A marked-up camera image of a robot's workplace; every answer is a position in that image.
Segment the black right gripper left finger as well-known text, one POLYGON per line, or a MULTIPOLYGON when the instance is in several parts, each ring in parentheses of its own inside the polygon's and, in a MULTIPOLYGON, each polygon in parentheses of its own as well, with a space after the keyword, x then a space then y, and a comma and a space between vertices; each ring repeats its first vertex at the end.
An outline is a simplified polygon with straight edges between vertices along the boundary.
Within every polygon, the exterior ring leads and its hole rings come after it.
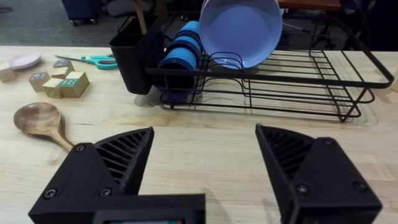
POLYGON ((150 149, 152 127, 127 131, 96 143, 72 148, 30 210, 53 208, 52 202, 76 199, 78 203, 99 197, 137 195, 150 149))

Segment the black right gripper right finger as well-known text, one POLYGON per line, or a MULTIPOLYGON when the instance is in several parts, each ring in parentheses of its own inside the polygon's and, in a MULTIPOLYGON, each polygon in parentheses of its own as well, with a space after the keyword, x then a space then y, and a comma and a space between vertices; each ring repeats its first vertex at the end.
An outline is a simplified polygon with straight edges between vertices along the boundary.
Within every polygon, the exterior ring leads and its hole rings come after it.
POLYGON ((281 223, 372 223, 382 203, 338 142, 256 125, 281 223))

